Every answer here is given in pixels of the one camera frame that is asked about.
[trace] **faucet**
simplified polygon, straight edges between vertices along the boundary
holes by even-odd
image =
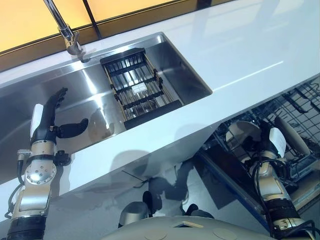
[[[60,15],[53,0],[44,0],[45,5],[49,9],[56,23],[58,24],[58,30],[64,38],[66,50],[71,55],[80,56],[82,53],[82,47],[78,42],[79,32],[73,33],[70,26],[65,23],[64,19]]]

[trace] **kitchen sink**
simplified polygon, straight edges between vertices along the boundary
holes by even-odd
[[[78,123],[83,118],[89,119],[89,124],[83,134],[59,139],[58,150],[71,154],[126,131],[126,117],[100,60],[134,48],[145,49],[168,94],[181,106],[212,93],[163,33],[93,53],[84,62],[59,64],[17,79],[0,88],[0,184],[16,177],[17,150],[29,148],[34,105],[44,104],[62,87],[68,92],[56,111],[56,125]]]

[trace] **dishwasher rack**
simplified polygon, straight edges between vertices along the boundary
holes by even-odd
[[[252,153],[245,151],[239,142],[233,149],[228,146],[226,133],[229,126],[237,121],[257,124],[266,121],[274,125],[277,116],[288,122],[311,150],[311,154],[306,156],[287,144],[284,156],[289,165],[290,177],[293,182],[297,182],[310,173],[313,170],[311,165],[320,159],[320,77],[223,122],[213,133],[214,138],[206,143],[206,148],[219,144],[227,153],[238,159],[250,159]]]

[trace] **robotic hand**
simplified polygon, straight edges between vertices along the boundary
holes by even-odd
[[[56,175],[56,165],[66,166],[71,160],[65,151],[56,153],[56,138],[72,138],[82,134],[88,119],[80,123],[55,125],[56,108],[64,100],[67,88],[52,95],[45,105],[36,104],[30,128],[31,150],[18,151],[18,179],[25,188],[14,205],[7,240],[41,240],[46,227],[50,185]],[[21,178],[24,158],[29,166]]]
[[[284,158],[286,139],[278,128],[264,121],[260,124],[260,128],[261,141],[253,143],[257,154],[249,163],[251,165],[249,172],[260,197],[270,235],[276,239],[314,240],[313,221],[304,221],[300,218],[278,177],[278,175],[283,175],[284,178],[289,176]],[[285,128],[280,128],[287,136]]]

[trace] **dish drying rack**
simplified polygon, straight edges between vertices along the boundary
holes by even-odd
[[[102,58],[100,63],[127,130],[182,106],[179,100],[173,100],[144,48]]]
[[[206,143],[206,148],[219,144],[238,159],[250,159],[252,153],[245,151],[239,142],[233,149],[228,146],[226,133],[229,126],[237,121],[253,124],[266,121],[274,126],[276,116],[288,122],[311,150],[310,155],[303,155],[287,143],[284,157],[287,159],[292,181],[297,182],[313,171],[312,164],[320,159],[320,77],[223,122],[213,133],[213,138]]]

